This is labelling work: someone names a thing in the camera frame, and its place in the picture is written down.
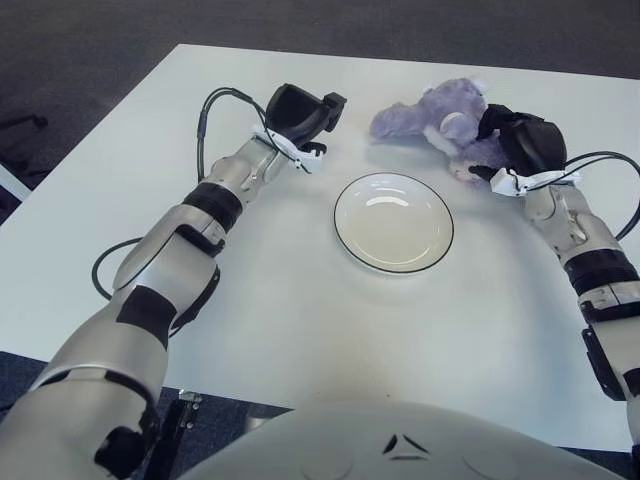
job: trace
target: ceramic plate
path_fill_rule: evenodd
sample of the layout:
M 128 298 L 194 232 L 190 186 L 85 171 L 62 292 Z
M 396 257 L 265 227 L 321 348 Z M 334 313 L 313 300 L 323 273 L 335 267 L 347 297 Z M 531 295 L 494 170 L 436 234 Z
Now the ceramic plate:
M 429 268 L 453 241 L 453 220 L 442 198 L 396 173 L 375 173 L 348 185 L 336 202 L 334 221 L 347 250 L 385 272 Z

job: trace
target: black cable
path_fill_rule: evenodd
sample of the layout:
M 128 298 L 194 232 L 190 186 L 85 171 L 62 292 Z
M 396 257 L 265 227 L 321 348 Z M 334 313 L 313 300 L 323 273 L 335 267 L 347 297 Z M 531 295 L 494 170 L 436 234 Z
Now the black cable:
M 555 180 L 552 180 L 550 182 L 547 182 L 545 184 L 539 185 L 535 188 L 530 188 L 529 191 L 534 191 L 534 190 L 540 190 L 542 188 L 548 187 L 549 185 L 554 185 L 556 183 L 561 182 L 563 179 L 565 179 L 566 177 L 570 176 L 572 173 L 577 172 L 578 170 L 582 170 L 585 167 L 588 167 L 589 165 L 593 165 L 594 163 L 597 162 L 601 162 L 603 160 L 621 160 L 625 163 L 628 163 L 629 165 L 631 165 L 633 167 L 633 169 L 636 171 L 636 173 L 638 174 L 638 176 L 640 177 L 640 166 L 633 161 L 631 158 L 627 157 L 626 155 L 623 155 L 622 153 L 618 153 L 618 152 L 609 152 L 609 151 L 602 151 L 602 152 L 590 152 L 590 153 L 585 153 L 584 155 L 580 155 L 578 157 L 572 158 L 571 160 L 567 161 L 565 163 L 565 165 L 572 165 L 576 162 L 579 162 L 580 160 L 584 160 L 587 158 L 592 158 L 592 157 L 599 157 L 596 158 L 594 160 L 590 160 L 586 163 L 583 163 L 582 165 L 580 165 L 579 167 L 574 168 L 573 170 L 567 172 L 566 174 L 562 175 L 559 178 L 556 178 Z M 618 233 L 616 235 L 616 240 L 620 241 L 622 240 L 624 237 L 626 237 L 629 232 L 631 232 L 631 230 L 633 230 L 635 228 L 635 226 L 638 224 L 638 222 L 640 222 L 640 201 L 638 202 L 638 206 L 636 207 L 636 211 L 633 214 L 633 216 L 631 217 L 631 220 L 629 220 L 627 222 L 627 224 L 622 227 L 622 230 L 620 230 L 620 233 Z
M 283 152 L 282 149 L 278 147 L 278 145 L 275 143 L 271 135 L 269 135 L 269 130 L 267 128 L 267 123 L 265 120 L 266 112 L 258 103 L 256 103 L 256 101 L 253 98 L 251 98 L 246 93 L 238 90 L 237 88 L 220 87 L 220 88 L 216 88 L 206 98 L 206 100 L 204 101 L 204 104 L 202 105 L 202 110 L 200 111 L 200 117 L 198 119 L 198 129 L 197 129 L 198 140 L 196 144 L 196 166 L 197 166 L 198 182 L 201 182 L 205 176 L 204 175 L 204 137 L 207 134 L 207 120 L 209 117 L 209 111 L 211 110 L 211 106 L 216 100 L 226 95 L 231 95 L 232 97 L 235 97 L 238 100 L 242 100 L 243 102 L 251 105 L 255 109 L 256 113 L 258 114 L 260 123 L 262 124 L 262 127 L 264 128 L 264 131 L 267 134 L 267 138 L 269 138 L 269 142 L 271 143 L 271 146 L 274 148 L 274 150 L 284 155 L 286 158 L 288 158 L 292 162 L 296 161 L 294 158 L 291 158 L 289 155 Z M 304 165 L 301 165 L 301 167 L 306 173 L 311 173 L 304 167 Z
M 93 267 L 91 268 L 91 281 L 93 282 L 93 286 L 98 291 L 98 293 L 102 295 L 104 298 L 106 298 L 107 300 L 111 300 L 111 294 L 104 289 L 104 287 L 100 284 L 100 280 L 98 279 L 98 269 L 100 268 L 100 265 L 102 264 L 102 262 L 104 262 L 105 258 L 107 258 L 116 250 L 138 243 L 140 240 L 142 240 L 142 237 L 132 238 L 131 240 L 120 242 L 117 245 L 114 245 L 113 247 L 109 247 L 104 252 L 102 252 L 100 256 L 96 259 L 96 261 L 93 263 Z

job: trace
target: floor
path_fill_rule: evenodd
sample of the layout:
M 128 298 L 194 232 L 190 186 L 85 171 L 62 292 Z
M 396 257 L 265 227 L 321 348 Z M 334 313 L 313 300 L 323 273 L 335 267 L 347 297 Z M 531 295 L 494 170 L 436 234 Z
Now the floor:
M 0 25 L 0 119 L 50 122 L 0 133 L 31 187 L 178 43 L 640 78 L 639 0 L 2 0 Z M 0 223 L 17 205 L 0 189 Z M 0 354 L 0 401 L 41 368 Z M 248 404 L 206 401 L 176 472 L 242 433 Z M 629 475 L 622 454 L 581 453 Z

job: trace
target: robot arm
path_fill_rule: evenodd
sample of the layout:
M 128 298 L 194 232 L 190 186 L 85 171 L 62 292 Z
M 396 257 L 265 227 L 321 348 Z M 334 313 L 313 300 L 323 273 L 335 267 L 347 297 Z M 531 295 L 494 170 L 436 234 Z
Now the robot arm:
M 297 166 L 321 156 L 320 144 L 296 147 L 331 131 L 344 103 L 337 94 L 321 101 L 281 87 L 266 112 L 271 139 L 254 133 L 216 162 L 138 243 L 116 274 L 109 303 L 65 342 L 0 425 L 7 478 L 122 479 L 139 466 L 159 428 L 155 405 L 170 332 L 192 321 L 213 294 L 215 257 L 243 208 L 288 161 Z
M 507 194 L 526 195 L 525 215 L 569 276 L 587 323 L 582 337 L 589 361 L 604 393 L 627 402 L 634 461 L 640 465 L 638 273 L 609 228 L 589 209 L 574 186 L 575 177 L 564 177 L 566 150 L 558 128 L 533 115 L 491 105 L 480 124 L 479 138 L 490 135 L 494 129 L 500 130 L 499 141 L 515 174 L 542 179 L 538 187 L 515 185 L 512 193 Z M 510 174 L 494 173 L 491 184 L 496 191 L 505 186 Z M 563 179 L 550 184 L 553 178 L 549 175 Z

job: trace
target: plush toy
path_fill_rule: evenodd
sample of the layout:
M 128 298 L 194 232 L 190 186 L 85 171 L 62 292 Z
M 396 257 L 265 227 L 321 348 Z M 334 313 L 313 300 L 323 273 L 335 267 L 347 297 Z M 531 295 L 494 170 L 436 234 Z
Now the plush toy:
M 483 90 L 479 82 L 468 78 L 427 88 L 415 105 L 396 103 L 378 113 L 371 122 L 371 135 L 376 139 L 424 135 L 449 156 L 449 169 L 458 180 L 473 185 L 486 183 L 469 172 L 469 167 L 499 169 L 508 162 L 496 135 L 476 140 L 478 124 L 487 109 Z

